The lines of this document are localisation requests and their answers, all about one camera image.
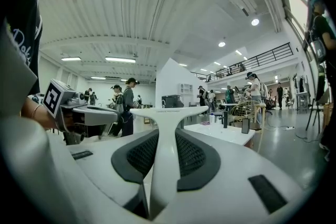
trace air conditioner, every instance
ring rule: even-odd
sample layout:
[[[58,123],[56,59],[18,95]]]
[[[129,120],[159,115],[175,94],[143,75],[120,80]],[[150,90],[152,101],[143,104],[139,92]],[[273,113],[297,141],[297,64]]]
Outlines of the air conditioner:
[[[246,16],[256,13],[257,4],[254,0],[230,0],[230,2],[243,11]]]

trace railing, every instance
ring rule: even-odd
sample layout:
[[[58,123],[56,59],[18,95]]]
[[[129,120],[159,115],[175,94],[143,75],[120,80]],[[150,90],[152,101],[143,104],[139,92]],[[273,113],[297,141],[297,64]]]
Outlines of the railing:
[[[195,74],[201,80],[209,82],[217,79],[222,79],[224,77],[232,76],[237,73],[246,72],[249,69],[260,67],[292,55],[293,51],[290,48],[290,43],[286,43],[277,48],[274,48],[273,50],[269,50],[267,52],[254,56],[246,61],[239,62],[227,68],[221,69],[217,72],[208,75],[202,75],[198,73]]]

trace gray jacket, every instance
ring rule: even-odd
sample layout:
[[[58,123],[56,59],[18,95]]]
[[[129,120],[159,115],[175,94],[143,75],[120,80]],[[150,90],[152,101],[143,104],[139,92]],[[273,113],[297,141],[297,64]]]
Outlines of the gray jacket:
[[[134,94],[132,88],[126,86],[126,89],[124,90],[123,93],[123,102],[125,111],[129,111],[131,108],[134,107],[133,100],[134,100]]]

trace light fixture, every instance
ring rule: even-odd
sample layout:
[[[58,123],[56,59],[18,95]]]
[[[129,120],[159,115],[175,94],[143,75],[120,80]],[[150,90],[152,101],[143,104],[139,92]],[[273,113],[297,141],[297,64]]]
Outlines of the light fixture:
[[[106,79],[106,78],[102,78],[102,77],[91,77],[91,79],[102,79],[102,80],[104,80],[104,79]]]
[[[135,63],[134,59],[128,58],[116,58],[116,57],[105,57],[106,61],[113,61],[113,62],[132,62]]]
[[[80,61],[80,57],[64,57],[62,61]]]
[[[252,24],[253,26],[256,26],[256,25],[259,24],[259,20],[258,20],[258,19],[253,19],[252,22],[251,22],[251,24]]]

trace phone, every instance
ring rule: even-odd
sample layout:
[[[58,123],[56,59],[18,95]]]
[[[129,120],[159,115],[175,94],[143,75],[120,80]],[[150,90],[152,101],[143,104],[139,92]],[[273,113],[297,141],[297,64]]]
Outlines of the phone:
[[[250,119],[242,119],[241,124],[241,133],[248,134],[248,132],[250,131]]]

